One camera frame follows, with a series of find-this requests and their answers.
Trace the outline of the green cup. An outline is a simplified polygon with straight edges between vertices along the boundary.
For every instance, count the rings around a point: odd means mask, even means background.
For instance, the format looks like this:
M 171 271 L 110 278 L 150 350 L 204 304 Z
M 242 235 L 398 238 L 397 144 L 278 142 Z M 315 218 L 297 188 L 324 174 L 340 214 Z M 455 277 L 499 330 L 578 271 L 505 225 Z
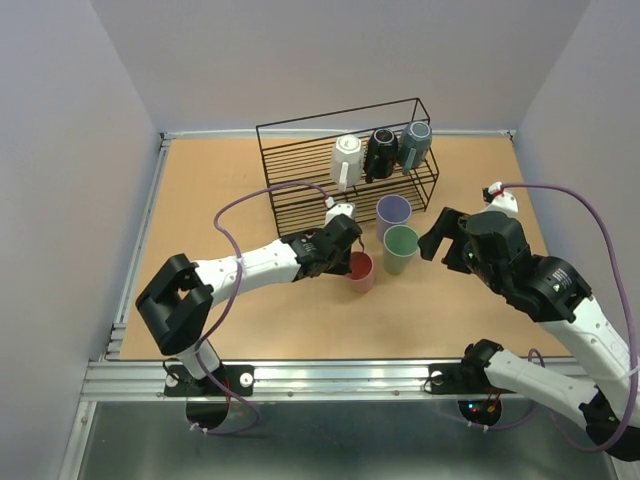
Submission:
M 418 251 L 418 233 L 408 225 L 394 225 L 383 237 L 383 267 L 392 275 L 403 273 Z

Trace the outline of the red cup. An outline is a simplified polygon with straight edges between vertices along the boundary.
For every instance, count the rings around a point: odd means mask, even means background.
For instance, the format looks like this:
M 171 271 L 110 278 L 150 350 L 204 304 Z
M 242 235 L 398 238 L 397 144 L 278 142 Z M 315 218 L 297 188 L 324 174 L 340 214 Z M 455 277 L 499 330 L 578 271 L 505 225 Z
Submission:
M 367 293 L 374 286 L 374 261 L 364 252 L 352 252 L 350 269 L 345 278 L 349 288 L 357 293 Z

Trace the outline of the white mug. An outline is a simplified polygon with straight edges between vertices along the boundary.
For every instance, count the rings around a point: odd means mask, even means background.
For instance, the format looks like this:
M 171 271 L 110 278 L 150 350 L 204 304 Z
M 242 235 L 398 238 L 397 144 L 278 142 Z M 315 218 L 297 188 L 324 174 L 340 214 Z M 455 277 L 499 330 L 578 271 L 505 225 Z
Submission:
M 364 147 L 359 137 L 346 134 L 336 139 L 330 161 L 330 176 L 340 192 L 355 186 L 361 179 Z

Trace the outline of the black mug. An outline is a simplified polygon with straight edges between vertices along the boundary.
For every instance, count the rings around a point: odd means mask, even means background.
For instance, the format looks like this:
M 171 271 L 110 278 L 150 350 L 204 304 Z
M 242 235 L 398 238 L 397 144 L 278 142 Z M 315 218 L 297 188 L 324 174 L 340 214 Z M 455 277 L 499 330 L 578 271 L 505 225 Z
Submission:
M 386 179 L 393 174 L 397 161 L 398 138 L 389 129 L 375 130 L 367 143 L 364 163 L 365 182 Z

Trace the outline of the blue-grey mug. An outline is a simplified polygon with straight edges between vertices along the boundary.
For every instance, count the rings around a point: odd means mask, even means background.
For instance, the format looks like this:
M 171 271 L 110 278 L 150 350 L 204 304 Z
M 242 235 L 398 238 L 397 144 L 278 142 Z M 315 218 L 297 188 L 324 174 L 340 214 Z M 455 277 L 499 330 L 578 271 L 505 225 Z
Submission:
M 432 129 L 425 121 L 409 123 L 401 133 L 398 151 L 398 164 L 402 174 L 408 176 L 410 171 L 418 168 L 432 144 Z

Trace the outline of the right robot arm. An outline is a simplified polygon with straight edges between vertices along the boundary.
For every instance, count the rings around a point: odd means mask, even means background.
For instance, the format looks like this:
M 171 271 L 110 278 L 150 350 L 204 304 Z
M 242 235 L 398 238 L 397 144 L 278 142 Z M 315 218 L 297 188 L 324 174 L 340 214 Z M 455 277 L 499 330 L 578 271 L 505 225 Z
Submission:
M 589 378 L 571 379 L 481 339 L 466 348 L 459 365 L 442 371 L 440 388 L 518 393 L 573 421 L 610 456 L 638 461 L 639 401 L 629 397 L 639 385 L 638 358 L 579 272 L 560 258 L 532 253 L 520 222 L 499 211 L 443 209 L 418 240 L 422 259 L 432 260 L 443 239 L 451 242 L 442 260 L 448 269 L 477 276 L 559 340 Z

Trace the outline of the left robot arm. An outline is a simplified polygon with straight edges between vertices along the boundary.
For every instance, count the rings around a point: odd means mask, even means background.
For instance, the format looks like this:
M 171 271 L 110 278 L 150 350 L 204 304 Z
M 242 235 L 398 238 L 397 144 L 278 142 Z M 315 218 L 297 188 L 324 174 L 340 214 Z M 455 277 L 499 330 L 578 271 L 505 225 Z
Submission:
M 351 272 L 352 245 L 362 229 L 346 214 L 325 226 L 281 237 L 261 248 L 216 260 L 171 256 L 139 294 L 135 306 L 160 353 L 180 361 L 199 393 L 215 392 L 222 361 L 203 332 L 209 311 L 272 284 Z

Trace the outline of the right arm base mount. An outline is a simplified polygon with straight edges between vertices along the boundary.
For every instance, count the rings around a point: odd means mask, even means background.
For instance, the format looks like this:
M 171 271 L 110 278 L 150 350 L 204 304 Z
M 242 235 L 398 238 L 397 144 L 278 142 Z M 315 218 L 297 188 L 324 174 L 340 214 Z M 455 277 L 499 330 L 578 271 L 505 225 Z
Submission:
M 487 366 L 458 362 L 432 363 L 420 378 L 422 389 L 433 395 L 482 395 L 496 391 L 486 374 Z

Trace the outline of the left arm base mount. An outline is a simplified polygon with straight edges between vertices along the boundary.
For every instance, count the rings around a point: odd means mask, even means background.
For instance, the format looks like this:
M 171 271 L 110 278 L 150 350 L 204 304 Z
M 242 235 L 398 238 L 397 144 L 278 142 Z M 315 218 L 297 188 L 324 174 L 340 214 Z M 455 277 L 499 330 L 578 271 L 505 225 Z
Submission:
M 225 392 L 207 376 L 195 379 L 182 364 L 163 365 L 166 397 L 222 397 Z M 213 373 L 227 389 L 240 396 L 251 396 L 254 389 L 255 369 L 248 364 L 223 364 Z

